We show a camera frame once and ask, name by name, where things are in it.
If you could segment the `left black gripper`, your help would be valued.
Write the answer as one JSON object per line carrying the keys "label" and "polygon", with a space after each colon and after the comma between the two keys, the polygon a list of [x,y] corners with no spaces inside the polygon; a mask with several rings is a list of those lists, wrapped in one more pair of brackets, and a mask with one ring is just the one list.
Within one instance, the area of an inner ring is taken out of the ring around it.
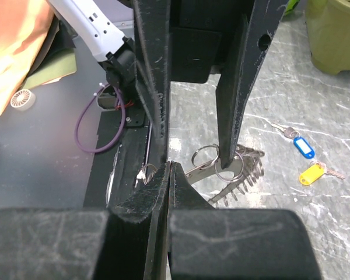
{"label": "left black gripper", "polygon": [[171,66],[174,82],[205,83],[221,70],[216,88],[220,163],[223,169],[230,166],[248,98],[287,5],[287,1],[132,2],[136,90],[152,124],[160,163],[167,160]]}

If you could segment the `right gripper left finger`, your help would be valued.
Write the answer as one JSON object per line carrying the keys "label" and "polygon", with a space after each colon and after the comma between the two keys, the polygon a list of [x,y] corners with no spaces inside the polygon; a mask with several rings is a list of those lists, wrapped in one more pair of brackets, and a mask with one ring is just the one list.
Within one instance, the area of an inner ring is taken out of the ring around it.
{"label": "right gripper left finger", "polygon": [[0,209],[0,279],[161,279],[170,165],[110,209]]}

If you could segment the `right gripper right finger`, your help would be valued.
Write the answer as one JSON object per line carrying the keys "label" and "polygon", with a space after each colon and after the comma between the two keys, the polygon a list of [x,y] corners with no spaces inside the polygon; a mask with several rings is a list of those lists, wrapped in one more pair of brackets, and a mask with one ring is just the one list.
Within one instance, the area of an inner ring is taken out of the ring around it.
{"label": "right gripper right finger", "polygon": [[216,209],[173,162],[169,179],[173,279],[321,279],[306,227],[288,209]]}

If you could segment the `blue tag key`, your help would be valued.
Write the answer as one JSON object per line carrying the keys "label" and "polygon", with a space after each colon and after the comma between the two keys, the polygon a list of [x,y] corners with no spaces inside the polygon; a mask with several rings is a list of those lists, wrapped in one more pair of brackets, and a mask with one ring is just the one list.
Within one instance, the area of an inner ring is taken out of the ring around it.
{"label": "blue tag key", "polygon": [[310,146],[310,144],[301,136],[300,132],[292,127],[283,127],[276,123],[271,123],[271,126],[280,130],[283,135],[291,139],[294,146],[297,150],[302,154],[302,156],[306,159],[313,159],[315,157],[315,151]]}

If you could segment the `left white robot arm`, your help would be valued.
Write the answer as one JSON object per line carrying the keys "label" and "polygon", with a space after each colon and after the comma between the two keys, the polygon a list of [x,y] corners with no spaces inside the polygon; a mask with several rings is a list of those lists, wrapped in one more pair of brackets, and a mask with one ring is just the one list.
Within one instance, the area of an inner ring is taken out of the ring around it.
{"label": "left white robot arm", "polygon": [[287,1],[125,1],[127,37],[93,1],[51,1],[83,39],[107,81],[140,98],[166,159],[172,82],[220,76],[216,110],[220,163],[234,157],[246,103]]}

